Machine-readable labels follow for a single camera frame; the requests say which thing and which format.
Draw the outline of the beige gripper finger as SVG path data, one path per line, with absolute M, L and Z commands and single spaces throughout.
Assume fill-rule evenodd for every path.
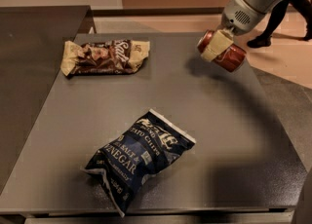
M 229 29 L 219 29 L 212 36 L 207 32 L 200 41 L 203 48 L 201 57 L 213 61 L 233 44 L 233 39 L 233 33 Z

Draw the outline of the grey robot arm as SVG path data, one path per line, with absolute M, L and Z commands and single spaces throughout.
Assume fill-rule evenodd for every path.
M 227 54 L 245 57 L 246 52 L 236 51 L 234 38 L 253 30 L 278 3 L 283 0 L 230 0 L 223 9 L 219 30 L 208 45 L 199 42 L 201 57 L 206 61 L 223 59 Z

